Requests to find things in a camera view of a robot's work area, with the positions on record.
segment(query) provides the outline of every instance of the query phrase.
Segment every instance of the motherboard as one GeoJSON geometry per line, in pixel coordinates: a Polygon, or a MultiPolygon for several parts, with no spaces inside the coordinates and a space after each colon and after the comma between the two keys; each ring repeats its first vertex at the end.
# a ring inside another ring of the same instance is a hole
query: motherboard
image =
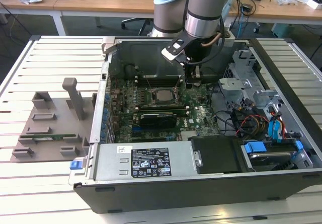
{"type": "Polygon", "coordinates": [[[148,79],[111,79],[104,112],[109,113],[113,136],[103,134],[101,141],[182,141],[219,134],[209,106],[212,86],[187,89],[183,82],[179,76],[171,84],[148,79]]]}

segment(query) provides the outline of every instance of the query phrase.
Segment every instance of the blue drive bracket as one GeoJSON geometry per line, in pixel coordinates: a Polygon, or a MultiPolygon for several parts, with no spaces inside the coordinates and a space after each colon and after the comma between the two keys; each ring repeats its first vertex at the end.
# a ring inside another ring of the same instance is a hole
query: blue drive bracket
{"type": "Polygon", "coordinates": [[[263,142],[248,142],[244,145],[247,154],[266,152],[266,147],[263,142]]]}

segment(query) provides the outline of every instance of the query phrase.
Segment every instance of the office chair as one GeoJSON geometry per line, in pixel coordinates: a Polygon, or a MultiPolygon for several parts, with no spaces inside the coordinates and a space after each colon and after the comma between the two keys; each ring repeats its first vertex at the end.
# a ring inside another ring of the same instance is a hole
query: office chair
{"type": "Polygon", "coordinates": [[[151,22],[153,22],[153,19],[144,19],[144,18],[132,18],[132,19],[126,19],[126,20],[123,20],[122,23],[121,23],[121,28],[122,29],[126,29],[125,27],[125,23],[130,23],[130,22],[135,22],[135,21],[141,21],[141,20],[144,20],[144,23],[139,31],[139,36],[141,36],[143,30],[145,29],[145,27],[147,25],[150,25],[151,22]]]}

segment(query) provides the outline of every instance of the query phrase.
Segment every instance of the wooden desk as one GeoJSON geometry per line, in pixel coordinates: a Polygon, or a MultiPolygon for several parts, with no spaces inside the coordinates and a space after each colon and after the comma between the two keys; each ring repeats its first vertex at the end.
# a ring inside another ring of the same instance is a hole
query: wooden desk
{"type": "Polygon", "coordinates": [[[35,3],[35,4],[23,4],[19,0],[0,0],[1,3],[3,3],[6,8],[8,9],[47,9],[47,10],[53,10],[54,4],[57,0],[42,0],[42,2],[35,3]]]}
{"type": "Polygon", "coordinates": [[[55,10],[97,12],[154,12],[153,0],[57,0],[55,10]]]}
{"type": "MultiPolygon", "coordinates": [[[[153,0],[43,0],[41,3],[25,5],[18,0],[0,0],[13,14],[50,15],[53,17],[59,35],[66,35],[62,16],[153,18],[153,0]]],[[[275,0],[256,2],[256,12],[250,22],[321,24],[322,10],[313,10],[307,5],[279,6],[275,0]]],[[[7,13],[0,8],[0,13],[7,13]]],[[[234,0],[226,22],[234,20],[237,13],[234,0]]]]}
{"type": "MultiPolygon", "coordinates": [[[[250,0],[241,0],[243,3],[253,5],[250,0]]],[[[322,10],[314,10],[308,5],[298,2],[297,5],[278,5],[275,0],[255,1],[256,12],[250,16],[251,22],[262,23],[293,23],[293,24],[322,24],[322,10]]],[[[237,3],[234,0],[229,15],[234,16],[237,13],[237,3]]]]}

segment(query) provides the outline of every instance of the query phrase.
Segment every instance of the desk leg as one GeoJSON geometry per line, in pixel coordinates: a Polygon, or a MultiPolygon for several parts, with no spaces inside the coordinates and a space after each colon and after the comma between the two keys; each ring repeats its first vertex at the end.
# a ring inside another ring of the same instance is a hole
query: desk leg
{"type": "Polygon", "coordinates": [[[101,27],[101,18],[100,17],[95,17],[95,22],[96,22],[96,27],[101,27]]]}
{"type": "Polygon", "coordinates": [[[64,26],[64,23],[62,22],[62,15],[60,11],[54,11],[52,14],[52,17],[54,19],[56,29],[58,31],[59,36],[66,36],[67,35],[67,30],[64,26]]]}
{"type": "Polygon", "coordinates": [[[0,14],[0,23],[2,23],[2,24],[7,24],[8,23],[8,20],[7,20],[5,14],[0,14]]]}

